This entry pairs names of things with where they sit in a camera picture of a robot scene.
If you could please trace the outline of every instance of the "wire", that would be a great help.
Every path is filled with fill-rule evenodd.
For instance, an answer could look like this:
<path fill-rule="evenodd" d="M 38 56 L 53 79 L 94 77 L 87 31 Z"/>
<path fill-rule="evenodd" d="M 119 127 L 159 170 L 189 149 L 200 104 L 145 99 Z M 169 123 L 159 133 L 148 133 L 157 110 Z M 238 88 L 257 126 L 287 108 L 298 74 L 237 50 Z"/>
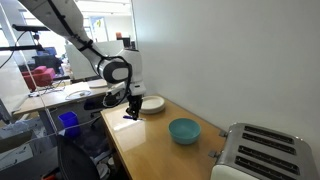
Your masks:
<path fill-rule="evenodd" d="M 97 56 L 99 56 L 101 58 L 100 62 L 98 63 L 98 66 L 97 66 L 97 70 L 94 71 L 94 72 L 98 72 L 98 75 L 101 76 L 100 74 L 100 71 L 99 71 L 99 68 L 100 68 L 100 65 L 101 65 L 101 62 L 105 61 L 105 60 L 108 60 L 108 61 L 111 61 L 113 59 L 121 59 L 122 61 L 124 61 L 126 63 L 126 65 L 128 66 L 128 69 L 129 69 L 129 74 L 128 74 L 128 82 L 127 82 L 127 86 L 126 86 L 126 89 L 125 89 L 125 94 L 123 95 L 122 99 L 117 102 L 115 105 L 111 106 L 112 107 L 115 107 L 117 105 L 119 105 L 128 95 L 130 95 L 130 84 L 131 84 L 131 78 L 132 78 L 132 66 L 131 64 L 129 64 L 123 57 L 121 56 L 114 56 L 114 57 L 105 57 L 103 56 L 102 54 L 100 54 L 97 50 L 95 50 L 91 44 L 93 43 L 92 40 L 90 40 L 89 42 L 87 41 L 84 41 L 82 40 L 78 34 L 74 34 L 74 32 L 72 31 L 72 29 L 70 28 L 70 26 L 68 25 L 68 23 L 66 22 L 65 20 L 65 15 L 62 15 L 60 13 L 60 11 L 58 10 L 58 8 L 55 6 L 55 4 L 53 3 L 52 0 L 48 0 L 48 3 L 50 5 L 50 7 L 52 8 L 54 14 L 57 16 L 57 18 L 60 20 L 61 24 L 63 25 L 63 27 L 65 28 L 65 30 L 68 32 L 68 34 L 76 39 L 78 42 L 80 42 L 83 47 L 78 49 L 79 51 L 83 51 L 84 49 L 87 49 L 89 48 L 93 53 L 95 53 Z"/>
<path fill-rule="evenodd" d="M 59 87 L 59 85 L 61 84 L 61 82 L 63 83 L 62 89 L 56 90 Z M 63 91 L 66 88 L 66 83 L 63 80 L 61 80 L 59 83 L 56 83 L 56 84 L 58 84 L 58 85 L 54 86 L 54 84 L 52 84 L 51 86 L 46 87 L 45 91 L 41 95 L 48 94 L 51 92 Z"/>
<path fill-rule="evenodd" d="M 67 95 L 67 97 L 65 98 L 65 100 L 72 100 L 74 98 L 72 98 L 72 96 L 79 94 L 80 97 L 84 97 L 84 96 L 89 96 L 91 94 L 91 91 L 89 90 L 80 90 L 80 91 L 75 91 L 73 93 L 70 93 Z"/>
<path fill-rule="evenodd" d="M 88 122 L 85 122 L 85 123 L 82 123 L 82 124 L 78 124 L 78 125 L 75 125 L 75 126 L 70 126 L 70 127 L 64 128 L 63 130 L 67 130 L 67 129 L 71 129 L 71 128 L 75 128 L 75 127 L 80 127 L 80 126 L 89 124 L 89 123 L 91 123 L 91 122 L 94 122 L 94 121 L 95 121 L 96 119 L 98 119 L 98 118 L 100 118 L 100 116 L 99 116 L 99 117 L 96 117 L 96 118 L 94 118 L 94 119 L 92 119 L 92 120 L 90 120 L 90 121 L 88 121 Z M 39 139 L 48 138 L 48 137 L 51 137 L 51 136 L 53 136 L 53 135 L 56 135 L 56 133 L 52 133 L 52 134 L 49 134 L 49 135 L 46 135 L 46 136 L 43 136 L 43 137 L 40 137 L 40 138 L 31 139 L 31 140 L 29 140 L 29 141 L 21 144 L 20 146 L 12 149 L 12 151 L 11 151 L 10 153 L 8 153 L 8 154 L 5 155 L 4 157 L 2 157 L 2 158 L 0 159 L 0 162 L 1 162 L 3 159 L 5 159 L 7 156 L 9 156 L 10 154 L 12 154 L 13 152 L 15 152 L 17 149 L 19 149 L 20 147 L 24 146 L 25 144 L 28 144 L 28 143 L 30 143 L 30 142 L 32 142 L 32 141 L 36 141 L 36 140 L 39 140 Z"/>
<path fill-rule="evenodd" d="M 130 91 L 130 84 L 131 84 L 131 78 L 132 78 L 132 65 L 129 64 L 122 56 L 112 56 L 112 57 L 105 57 L 104 59 L 101 59 L 101 61 L 98 63 L 99 65 L 101 64 L 102 61 L 104 60 L 112 60 L 112 59 L 121 59 L 127 66 L 128 66 L 128 80 L 127 80 L 127 83 L 126 83 L 126 88 L 125 88 L 125 94 L 122 96 L 122 98 L 117 102 L 115 103 L 114 105 L 112 106 L 108 106 L 105 102 L 105 99 L 108 97 L 108 96 L 105 96 L 103 98 L 103 106 L 106 107 L 106 108 L 114 108 L 116 106 L 118 106 L 120 103 L 122 103 L 122 101 L 128 96 L 131 94 L 131 91 Z"/>
<path fill-rule="evenodd" d="M 16 48 L 17 48 L 17 43 L 18 43 L 18 41 L 20 40 L 20 38 L 22 37 L 22 35 L 24 35 L 26 32 L 27 32 L 27 31 L 24 31 L 23 33 L 20 34 L 20 36 L 18 37 L 16 43 L 14 44 L 12 53 L 10 54 L 9 58 L 0 66 L 0 69 L 1 69 L 5 64 L 7 64 L 7 62 L 11 59 L 11 57 L 13 56 L 14 51 L 15 51 Z"/>

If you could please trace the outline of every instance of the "teal bowl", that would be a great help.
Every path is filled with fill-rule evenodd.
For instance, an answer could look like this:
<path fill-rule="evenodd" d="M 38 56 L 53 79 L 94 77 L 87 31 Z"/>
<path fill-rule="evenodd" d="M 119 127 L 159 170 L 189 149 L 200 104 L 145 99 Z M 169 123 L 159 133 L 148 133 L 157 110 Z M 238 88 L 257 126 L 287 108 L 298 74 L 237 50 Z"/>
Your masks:
<path fill-rule="evenodd" d="M 169 124 L 169 132 L 175 142 L 179 144 L 192 144 L 198 140 L 201 127 L 191 119 L 179 118 Z"/>

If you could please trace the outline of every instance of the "red chair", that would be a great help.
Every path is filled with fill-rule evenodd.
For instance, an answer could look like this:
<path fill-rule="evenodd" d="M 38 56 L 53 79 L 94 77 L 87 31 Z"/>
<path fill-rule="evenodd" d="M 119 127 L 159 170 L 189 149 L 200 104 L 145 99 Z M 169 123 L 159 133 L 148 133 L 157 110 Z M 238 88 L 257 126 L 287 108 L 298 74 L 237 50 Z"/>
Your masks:
<path fill-rule="evenodd" d="M 34 91 L 36 89 L 36 86 L 39 86 L 39 87 L 51 86 L 52 80 L 55 77 L 55 71 L 53 68 L 47 68 L 46 66 L 39 66 L 33 71 L 31 71 L 33 79 L 36 83 L 36 86 L 35 86 L 29 72 L 21 72 L 21 73 L 24 80 L 27 83 L 28 88 L 31 89 L 31 91 Z"/>

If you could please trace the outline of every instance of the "floor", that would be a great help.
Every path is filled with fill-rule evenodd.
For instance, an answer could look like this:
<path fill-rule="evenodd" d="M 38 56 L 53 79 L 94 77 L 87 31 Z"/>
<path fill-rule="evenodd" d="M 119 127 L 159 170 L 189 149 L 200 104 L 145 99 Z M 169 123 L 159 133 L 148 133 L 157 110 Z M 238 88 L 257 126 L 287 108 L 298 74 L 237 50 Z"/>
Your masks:
<path fill-rule="evenodd" d="M 125 169 L 123 166 L 120 167 L 119 171 L 114 174 L 111 175 L 108 180 L 129 180 L 130 178 L 128 177 Z"/>

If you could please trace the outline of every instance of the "black chair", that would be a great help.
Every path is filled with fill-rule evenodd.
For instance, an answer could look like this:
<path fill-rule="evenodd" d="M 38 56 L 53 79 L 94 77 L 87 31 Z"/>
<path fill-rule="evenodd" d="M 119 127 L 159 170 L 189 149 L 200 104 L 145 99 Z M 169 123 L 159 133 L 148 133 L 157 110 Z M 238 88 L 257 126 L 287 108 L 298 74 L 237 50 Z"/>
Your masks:
<path fill-rule="evenodd" d="M 47 68 L 53 68 L 56 74 L 60 74 L 59 67 L 62 61 L 56 58 L 54 55 L 34 56 L 35 67 L 46 66 Z"/>
<path fill-rule="evenodd" d="M 99 172 L 90 157 L 70 139 L 58 135 L 58 162 L 65 180 L 100 180 Z"/>

